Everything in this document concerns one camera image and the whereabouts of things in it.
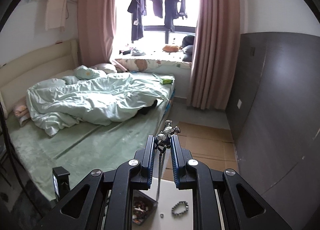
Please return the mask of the black jewelry box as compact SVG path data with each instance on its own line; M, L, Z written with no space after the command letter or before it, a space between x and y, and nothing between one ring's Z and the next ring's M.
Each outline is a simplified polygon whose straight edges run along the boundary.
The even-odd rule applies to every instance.
M140 190L133 191L132 222L141 226L156 210L158 202Z

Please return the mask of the pile of mixed jewelry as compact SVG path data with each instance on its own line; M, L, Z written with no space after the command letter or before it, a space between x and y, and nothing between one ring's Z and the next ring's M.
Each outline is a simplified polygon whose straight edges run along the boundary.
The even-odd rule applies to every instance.
M133 202L132 220L136 224L142 223L146 219L148 211L148 206L142 200L136 199Z

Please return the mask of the cardboard floor sheets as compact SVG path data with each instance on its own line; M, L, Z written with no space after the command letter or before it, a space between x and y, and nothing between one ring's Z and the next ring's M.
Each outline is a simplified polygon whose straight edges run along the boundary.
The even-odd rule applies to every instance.
M229 129L186 122L179 122L177 126L181 130L178 135L181 147L189 150L194 159L217 171L224 171L228 168L239 170L235 146Z

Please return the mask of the bed with green sheet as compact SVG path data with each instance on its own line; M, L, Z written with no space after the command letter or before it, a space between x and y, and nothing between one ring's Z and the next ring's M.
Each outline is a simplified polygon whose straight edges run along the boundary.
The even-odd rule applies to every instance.
M14 114L10 114L6 124L14 150L29 177L42 195L52 200L54 167L61 166L70 172L71 187L93 169L115 170L145 147L149 135L157 133L170 99L167 103L157 101L157 106L146 115L135 115L108 126L80 122L53 137L31 118L21 127Z

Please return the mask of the light green duvet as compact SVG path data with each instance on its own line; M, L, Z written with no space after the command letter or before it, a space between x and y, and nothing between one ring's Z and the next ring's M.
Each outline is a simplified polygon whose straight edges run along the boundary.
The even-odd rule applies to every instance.
M148 73L113 73L41 81L27 90L30 117L50 137L80 122L108 126L134 117L155 101L167 103L174 86Z

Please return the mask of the pink pillow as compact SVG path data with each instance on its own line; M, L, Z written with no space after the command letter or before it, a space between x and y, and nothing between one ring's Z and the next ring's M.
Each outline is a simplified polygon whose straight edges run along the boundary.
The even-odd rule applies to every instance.
M13 108L14 116L18 119L21 127L30 120L30 113L27 107L26 97L22 97L18 100Z

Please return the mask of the green tissue box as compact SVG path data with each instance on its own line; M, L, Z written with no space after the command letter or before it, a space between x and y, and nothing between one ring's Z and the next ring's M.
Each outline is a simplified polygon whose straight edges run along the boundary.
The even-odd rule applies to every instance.
M171 75L165 75L165 76L160 76L159 77L159 82L160 84L173 84L174 83L175 78Z

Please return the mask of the green patterned pillow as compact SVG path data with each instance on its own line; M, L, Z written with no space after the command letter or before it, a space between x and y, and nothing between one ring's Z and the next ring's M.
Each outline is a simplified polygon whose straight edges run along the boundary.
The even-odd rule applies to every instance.
M91 80L99 77L106 77L107 74L103 70L88 68L86 66L79 66L73 71L73 75L79 80Z

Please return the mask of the right pink curtain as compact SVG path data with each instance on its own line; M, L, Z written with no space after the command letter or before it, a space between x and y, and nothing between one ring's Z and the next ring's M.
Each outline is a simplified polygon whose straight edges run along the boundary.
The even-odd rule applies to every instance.
M240 46L240 0L200 0L187 105L224 110Z

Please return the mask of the pink curtain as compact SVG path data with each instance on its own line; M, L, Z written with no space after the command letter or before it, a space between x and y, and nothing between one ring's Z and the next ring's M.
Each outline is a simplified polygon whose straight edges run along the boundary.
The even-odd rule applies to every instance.
M224 110L240 46L240 0L200 0L187 105Z
M116 33L116 0L78 0L81 63L109 63Z

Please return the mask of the beige padded headboard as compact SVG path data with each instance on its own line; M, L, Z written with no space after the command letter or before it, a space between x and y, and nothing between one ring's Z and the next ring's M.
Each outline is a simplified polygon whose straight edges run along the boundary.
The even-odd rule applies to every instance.
M4 117L8 117L29 87L78 66L77 40L37 49L4 65L1 68L1 105Z

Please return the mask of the dark cushions on sill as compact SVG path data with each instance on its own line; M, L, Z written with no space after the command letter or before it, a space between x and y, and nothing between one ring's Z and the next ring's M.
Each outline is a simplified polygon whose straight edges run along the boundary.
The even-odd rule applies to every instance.
M195 36L187 35L182 40L182 52L184 54L184 62L192 62L193 57L193 46L194 46Z

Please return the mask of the dark clothes hanging at window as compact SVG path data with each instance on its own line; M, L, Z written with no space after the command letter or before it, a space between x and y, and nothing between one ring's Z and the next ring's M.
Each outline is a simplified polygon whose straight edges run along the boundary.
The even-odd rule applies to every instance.
M143 38L144 25L142 17L147 15L148 0L131 0L127 11L131 14L131 40L137 41ZM186 19L186 0L150 0L154 16L164 20L164 28L173 32L174 20Z

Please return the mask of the beige hanging towel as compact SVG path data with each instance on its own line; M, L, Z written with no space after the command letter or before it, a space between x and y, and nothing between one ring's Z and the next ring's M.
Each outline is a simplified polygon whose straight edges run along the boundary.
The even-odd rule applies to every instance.
M48 0L45 14L45 29L65 30L67 0Z

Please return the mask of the white wall socket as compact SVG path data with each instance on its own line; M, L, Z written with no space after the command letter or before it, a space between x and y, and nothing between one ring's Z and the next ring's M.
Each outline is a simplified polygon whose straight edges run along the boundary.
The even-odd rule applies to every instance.
M240 109L240 108L241 108L241 105L242 105L242 101L239 99L239 100L238 100L238 103L237 103L237 108Z

